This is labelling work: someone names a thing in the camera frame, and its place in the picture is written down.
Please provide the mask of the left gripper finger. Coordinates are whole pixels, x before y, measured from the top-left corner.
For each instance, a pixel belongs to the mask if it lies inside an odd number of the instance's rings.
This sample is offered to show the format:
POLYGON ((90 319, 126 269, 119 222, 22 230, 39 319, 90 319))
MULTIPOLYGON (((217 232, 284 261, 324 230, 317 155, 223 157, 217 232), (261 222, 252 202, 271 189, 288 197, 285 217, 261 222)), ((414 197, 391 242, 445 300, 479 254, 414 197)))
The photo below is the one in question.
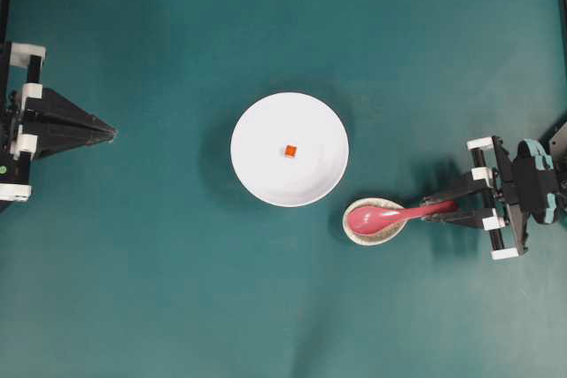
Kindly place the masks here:
POLYGON ((39 83, 26 83, 22 87, 22 111, 33 112, 49 122, 83 127, 115 134, 116 129, 61 96, 57 91, 39 83))
POLYGON ((18 126, 12 142, 12 155, 18 159, 26 152, 31 159, 45 158, 83 146, 110 142, 116 135, 112 128, 100 130, 54 123, 25 123, 18 126))

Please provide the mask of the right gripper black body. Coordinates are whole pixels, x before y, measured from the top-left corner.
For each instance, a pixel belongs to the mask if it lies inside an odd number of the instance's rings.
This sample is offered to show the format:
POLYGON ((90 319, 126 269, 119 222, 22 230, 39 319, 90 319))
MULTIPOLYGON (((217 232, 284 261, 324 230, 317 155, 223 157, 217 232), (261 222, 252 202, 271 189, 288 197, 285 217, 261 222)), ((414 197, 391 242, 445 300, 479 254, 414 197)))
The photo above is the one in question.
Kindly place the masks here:
POLYGON ((473 192, 481 194, 485 209, 481 223, 490 235, 491 258, 523 256, 528 251, 528 215, 520 207, 509 153, 498 136, 470 140, 466 146, 473 161, 470 169, 473 192))

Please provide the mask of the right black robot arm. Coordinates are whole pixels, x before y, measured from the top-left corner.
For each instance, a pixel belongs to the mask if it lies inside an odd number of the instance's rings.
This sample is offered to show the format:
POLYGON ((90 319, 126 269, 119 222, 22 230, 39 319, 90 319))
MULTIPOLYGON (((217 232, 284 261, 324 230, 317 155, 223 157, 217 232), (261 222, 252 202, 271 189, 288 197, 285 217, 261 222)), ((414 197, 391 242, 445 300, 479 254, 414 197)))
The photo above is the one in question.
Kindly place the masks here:
POLYGON ((523 256, 528 221, 552 225, 564 209, 566 172, 533 139, 522 140, 513 159, 495 135, 466 146, 473 167, 448 189, 423 199, 423 207, 437 208, 423 219, 485 231, 494 260, 523 256))

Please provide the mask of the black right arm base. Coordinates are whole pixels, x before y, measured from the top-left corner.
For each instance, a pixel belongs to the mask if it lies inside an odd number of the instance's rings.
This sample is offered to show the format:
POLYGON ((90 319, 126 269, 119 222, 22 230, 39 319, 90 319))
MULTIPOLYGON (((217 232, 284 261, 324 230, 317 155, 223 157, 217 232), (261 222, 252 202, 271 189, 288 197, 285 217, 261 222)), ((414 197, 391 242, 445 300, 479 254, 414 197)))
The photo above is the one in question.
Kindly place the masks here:
POLYGON ((547 153, 555 162, 566 159, 566 118, 558 120, 540 138, 547 153))

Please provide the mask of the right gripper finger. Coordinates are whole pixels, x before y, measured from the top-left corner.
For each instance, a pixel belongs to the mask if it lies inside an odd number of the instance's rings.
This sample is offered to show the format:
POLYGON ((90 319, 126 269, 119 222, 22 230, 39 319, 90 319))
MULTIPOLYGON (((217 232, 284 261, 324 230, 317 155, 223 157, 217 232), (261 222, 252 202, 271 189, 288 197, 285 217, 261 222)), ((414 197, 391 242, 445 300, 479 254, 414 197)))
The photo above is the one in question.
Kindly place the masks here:
POLYGON ((459 176, 448 189, 441 190, 422 200, 422 204, 438 204, 454 201, 487 189, 493 189, 493 171, 486 166, 473 167, 467 173, 459 176))
POLYGON ((505 219, 499 216, 494 208, 434 213, 426 216, 423 220, 467 228, 480 228, 485 231, 493 231, 505 227, 505 219))

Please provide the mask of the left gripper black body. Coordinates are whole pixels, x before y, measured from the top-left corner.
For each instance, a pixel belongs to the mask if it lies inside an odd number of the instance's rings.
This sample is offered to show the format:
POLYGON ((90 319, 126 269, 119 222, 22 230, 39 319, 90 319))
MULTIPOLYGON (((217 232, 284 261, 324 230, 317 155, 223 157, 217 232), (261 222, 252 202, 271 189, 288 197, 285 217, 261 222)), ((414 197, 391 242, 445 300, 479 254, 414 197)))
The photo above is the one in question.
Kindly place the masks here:
POLYGON ((41 71, 46 49, 33 44, 5 42, 1 46, 1 209, 26 202, 32 193, 30 166, 38 145, 36 135, 24 132, 24 114, 28 99, 40 100, 43 85, 41 71), (20 91, 6 94, 12 67, 27 70, 27 80, 20 91))

